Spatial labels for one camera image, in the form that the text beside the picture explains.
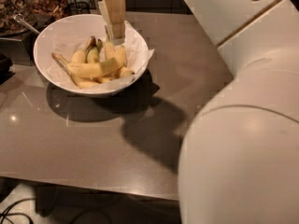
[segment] white bowl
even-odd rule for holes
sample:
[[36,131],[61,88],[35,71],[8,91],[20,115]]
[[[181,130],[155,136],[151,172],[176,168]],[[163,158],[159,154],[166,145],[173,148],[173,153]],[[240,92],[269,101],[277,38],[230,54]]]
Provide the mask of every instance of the white bowl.
[[53,52],[61,53],[69,60],[76,49],[83,46],[91,35],[103,41],[106,40],[105,22],[101,15],[81,14],[66,17],[43,30],[34,46],[36,67],[42,76],[66,91],[84,96],[108,97],[132,85],[145,72],[152,51],[149,51],[143,37],[126,21],[123,45],[126,47],[127,65],[135,74],[89,89],[77,87],[65,70],[53,60],[51,54]]

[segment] table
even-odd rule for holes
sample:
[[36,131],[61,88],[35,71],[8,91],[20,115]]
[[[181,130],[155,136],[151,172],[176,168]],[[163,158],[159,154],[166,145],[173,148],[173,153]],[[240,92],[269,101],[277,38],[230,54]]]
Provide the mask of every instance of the table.
[[149,69],[110,98],[81,97],[14,64],[0,85],[0,176],[178,200],[192,119],[233,78],[193,15],[128,13],[155,49]]

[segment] jar of nuts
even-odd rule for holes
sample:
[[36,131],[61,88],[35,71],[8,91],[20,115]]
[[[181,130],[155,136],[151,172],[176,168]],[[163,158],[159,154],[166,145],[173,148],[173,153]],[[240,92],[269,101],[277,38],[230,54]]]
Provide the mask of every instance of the jar of nuts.
[[67,16],[67,0],[30,0],[35,14],[52,16],[56,21]]
[[16,35],[28,30],[14,20],[16,15],[22,15],[32,26],[37,23],[29,0],[0,0],[0,36]]

